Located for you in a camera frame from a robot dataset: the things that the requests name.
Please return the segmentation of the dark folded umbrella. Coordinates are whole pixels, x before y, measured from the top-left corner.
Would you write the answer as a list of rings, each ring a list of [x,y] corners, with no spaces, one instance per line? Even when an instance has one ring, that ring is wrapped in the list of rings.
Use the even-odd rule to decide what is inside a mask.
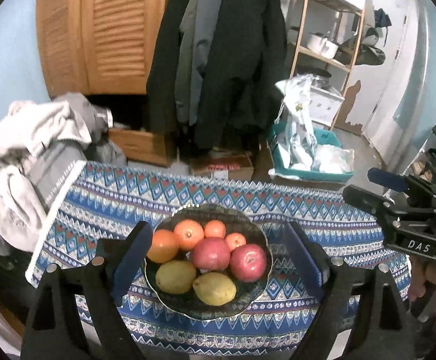
[[[392,25],[390,17],[380,8],[374,11],[374,28],[389,28]]]

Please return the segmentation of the yellow mango front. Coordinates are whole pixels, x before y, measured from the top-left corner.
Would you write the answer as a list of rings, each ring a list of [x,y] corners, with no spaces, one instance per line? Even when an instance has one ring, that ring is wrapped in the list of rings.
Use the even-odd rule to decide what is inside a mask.
[[[237,288],[234,282],[219,272],[209,272],[197,277],[192,288],[198,299],[208,306],[223,306],[234,300]]]

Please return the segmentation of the black hanging coat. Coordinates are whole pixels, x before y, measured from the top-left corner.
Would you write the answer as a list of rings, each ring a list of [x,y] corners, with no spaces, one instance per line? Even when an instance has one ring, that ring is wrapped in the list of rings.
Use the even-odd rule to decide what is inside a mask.
[[[254,151],[285,77],[280,0],[169,0],[146,83],[149,126],[183,157]]]

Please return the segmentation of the teal plastic crate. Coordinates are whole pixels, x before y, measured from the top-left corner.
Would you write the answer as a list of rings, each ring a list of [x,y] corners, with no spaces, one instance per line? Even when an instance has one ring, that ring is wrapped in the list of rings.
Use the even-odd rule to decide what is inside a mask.
[[[303,136],[291,136],[285,123],[273,125],[267,135],[267,147],[273,166],[271,178],[345,184],[354,175],[355,150],[342,147],[329,130],[314,129],[315,144]]]

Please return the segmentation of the large orange front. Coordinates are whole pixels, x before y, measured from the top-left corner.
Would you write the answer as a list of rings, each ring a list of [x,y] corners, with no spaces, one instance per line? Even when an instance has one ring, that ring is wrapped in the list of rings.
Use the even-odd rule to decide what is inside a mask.
[[[163,264],[173,260],[179,250],[179,241],[175,233],[159,229],[153,234],[151,247],[146,257],[153,263]]]

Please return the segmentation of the white rice bag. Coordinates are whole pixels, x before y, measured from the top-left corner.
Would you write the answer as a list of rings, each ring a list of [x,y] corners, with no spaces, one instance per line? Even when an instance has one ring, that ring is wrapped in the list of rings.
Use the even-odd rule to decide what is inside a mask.
[[[288,80],[276,82],[275,87],[283,95],[280,111],[275,122],[285,121],[282,148],[287,152],[285,167],[310,171],[317,148],[310,115],[310,92],[314,76],[298,74]]]

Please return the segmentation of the cardboard box on floor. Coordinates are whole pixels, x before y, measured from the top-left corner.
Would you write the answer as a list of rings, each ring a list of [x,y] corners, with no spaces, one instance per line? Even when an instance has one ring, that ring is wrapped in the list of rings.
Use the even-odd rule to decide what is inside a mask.
[[[221,180],[250,181],[255,169],[246,154],[208,155],[190,160],[190,173],[194,176]]]

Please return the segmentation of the dark red apple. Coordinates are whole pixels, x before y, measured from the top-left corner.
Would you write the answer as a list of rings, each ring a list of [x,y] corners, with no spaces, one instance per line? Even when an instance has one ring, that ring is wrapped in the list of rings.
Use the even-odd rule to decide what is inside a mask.
[[[265,273],[266,267],[267,255],[257,244],[242,245],[231,253],[229,268],[239,281],[257,281]]]

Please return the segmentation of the wooden shelf rack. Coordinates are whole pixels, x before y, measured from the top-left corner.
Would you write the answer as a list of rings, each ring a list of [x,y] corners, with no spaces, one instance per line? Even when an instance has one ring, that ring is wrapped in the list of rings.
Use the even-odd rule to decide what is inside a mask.
[[[303,74],[308,68],[322,70],[329,77],[329,86],[344,97],[363,36],[365,5],[366,0],[290,0],[285,14],[290,76]],[[309,33],[321,33],[338,46],[357,36],[351,64],[307,49]]]

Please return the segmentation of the large orange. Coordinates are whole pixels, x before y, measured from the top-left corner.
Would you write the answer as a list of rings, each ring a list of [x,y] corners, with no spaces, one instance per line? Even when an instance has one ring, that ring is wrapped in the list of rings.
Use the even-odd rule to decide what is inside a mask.
[[[151,247],[146,257],[153,263],[163,264],[173,260],[179,250],[179,241],[175,233],[159,229],[153,234]]]
[[[181,250],[191,251],[204,238],[204,230],[200,223],[193,219],[179,222],[173,229]]]

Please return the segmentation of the white patterned storage box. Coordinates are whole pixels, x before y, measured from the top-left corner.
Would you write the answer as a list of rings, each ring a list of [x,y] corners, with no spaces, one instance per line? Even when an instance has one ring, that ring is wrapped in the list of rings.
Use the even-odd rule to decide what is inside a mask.
[[[311,87],[310,115],[313,122],[331,127],[345,98],[334,88],[332,91]]]

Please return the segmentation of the wooden louvered wardrobe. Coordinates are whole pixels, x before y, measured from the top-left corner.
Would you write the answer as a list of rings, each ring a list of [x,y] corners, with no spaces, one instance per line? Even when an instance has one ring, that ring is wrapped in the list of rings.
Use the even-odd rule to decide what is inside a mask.
[[[37,0],[48,94],[145,94],[167,1]]]

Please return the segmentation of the small tangerine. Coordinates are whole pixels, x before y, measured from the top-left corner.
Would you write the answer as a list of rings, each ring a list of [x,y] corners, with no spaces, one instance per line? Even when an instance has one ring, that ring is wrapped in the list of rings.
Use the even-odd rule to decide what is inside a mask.
[[[234,232],[230,233],[225,237],[225,241],[228,248],[233,252],[236,248],[244,246],[246,244],[246,238],[242,233]]]
[[[207,222],[203,228],[203,231],[206,238],[224,239],[226,237],[225,224],[217,219],[213,219]]]

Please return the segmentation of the white cooking pot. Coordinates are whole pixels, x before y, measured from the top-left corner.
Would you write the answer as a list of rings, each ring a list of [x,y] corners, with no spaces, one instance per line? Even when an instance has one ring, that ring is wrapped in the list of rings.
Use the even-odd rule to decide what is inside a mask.
[[[305,46],[327,59],[333,59],[338,51],[338,45],[321,33],[309,33]]]

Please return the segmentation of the small tangerine front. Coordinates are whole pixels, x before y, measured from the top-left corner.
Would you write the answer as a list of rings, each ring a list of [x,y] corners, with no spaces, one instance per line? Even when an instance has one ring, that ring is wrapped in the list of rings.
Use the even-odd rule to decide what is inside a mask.
[[[225,237],[225,241],[228,248],[233,252],[236,248],[244,246],[246,244],[246,238],[242,233],[234,232],[230,233]]]

